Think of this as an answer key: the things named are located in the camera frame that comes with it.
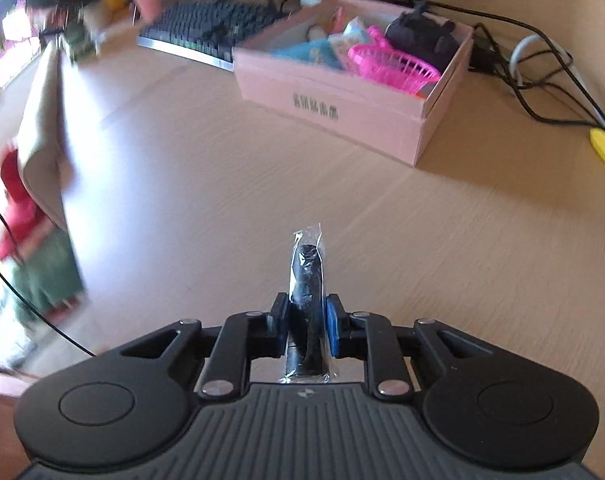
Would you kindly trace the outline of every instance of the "keyboard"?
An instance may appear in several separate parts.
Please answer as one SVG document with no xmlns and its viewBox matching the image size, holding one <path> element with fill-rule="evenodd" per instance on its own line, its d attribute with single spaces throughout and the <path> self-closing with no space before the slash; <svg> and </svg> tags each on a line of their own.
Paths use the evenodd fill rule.
<svg viewBox="0 0 605 480">
<path fill-rule="evenodd" d="M 260 5 L 177 2 L 140 31 L 137 43 L 232 72 L 232 47 L 284 16 Z"/>
</svg>

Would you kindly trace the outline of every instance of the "green clothing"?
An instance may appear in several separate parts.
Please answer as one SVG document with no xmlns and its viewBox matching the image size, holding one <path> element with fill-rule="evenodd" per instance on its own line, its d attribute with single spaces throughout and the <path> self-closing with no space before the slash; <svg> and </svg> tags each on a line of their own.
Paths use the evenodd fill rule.
<svg viewBox="0 0 605 480">
<path fill-rule="evenodd" d="M 44 316 L 62 300 L 82 292 L 69 235 L 55 227 L 35 253 L 14 268 L 11 284 Z M 35 319 L 26 308 L 17 309 L 16 317 L 23 325 Z"/>
</svg>

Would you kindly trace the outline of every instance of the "wooden table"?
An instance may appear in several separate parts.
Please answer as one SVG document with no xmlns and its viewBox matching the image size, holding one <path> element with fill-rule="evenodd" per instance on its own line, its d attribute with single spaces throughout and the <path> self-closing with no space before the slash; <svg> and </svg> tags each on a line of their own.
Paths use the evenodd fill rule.
<svg viewBox="0 0 605 480">
<path fill-rule="evenodd" d="M 321 222 L 327 288 L 347 310 L 436 317 L 590 388 L 601 424 L 586 463 L 605 477 L 605 166 L 585 129 L 535 123 L 501 81 L 470 74 L 412 169 L 133 41 L 66 66 L 64 85 L 64 205 L 109 346 L 267 310 L 294 231 Z"/>
</svg>

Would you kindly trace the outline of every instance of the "ribbed black surface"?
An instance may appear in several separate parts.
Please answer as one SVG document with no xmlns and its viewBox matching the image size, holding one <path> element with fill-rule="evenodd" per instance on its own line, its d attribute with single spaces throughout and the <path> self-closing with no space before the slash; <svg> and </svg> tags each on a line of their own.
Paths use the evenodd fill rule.
<svg viewBox="0 0 605 480">
<path fill-rule="evenodd" d="M 204 408 L 172 449 L 129 471 L 68 474 L 36 465 L 22 476 L 23 480 L 87 478 L 596 479 L 578 464 L 515 474 L 466 463 L 423 429 L 412 408 L 374 400 L 360 384 L 253 384 L 238 402 Z"/>
</svg>

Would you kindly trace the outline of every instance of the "circular pad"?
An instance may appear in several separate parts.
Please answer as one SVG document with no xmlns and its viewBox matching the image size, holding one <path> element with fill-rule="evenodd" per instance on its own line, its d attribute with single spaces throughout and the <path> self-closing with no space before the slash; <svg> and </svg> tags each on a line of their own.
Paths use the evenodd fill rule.
<svg viewBox="0 0 605 480">
<path fill-rule="evenodd" d="M 29 455 L 61 468 L 122 468 L 151 456 L 190 414 L 162 364 L 114 352 L 49 376 L 20 399 L 16 433 Z"/>
<path fill-rule="evenodd" d="M 517 356 L 460 359 L 427 391 L 436 437 L 495 469 L 540 470 L 585 452 L 598 407 L 577 381 Z"/>
<path fill-rule="evenodd" d="M 488 417 L 513 426 L 538 422 L 553 409 L 553 400 L 544 390 L 515 381 L 488 386 L 477 403 Z"/>
<path fill-rule="evenodd" d="M 83 426 L 104 426 L 126 416 L 134 408 L 134 395 L 117 384 L 83 384 L 60 400 L 60 412 Z"/>
</svg>

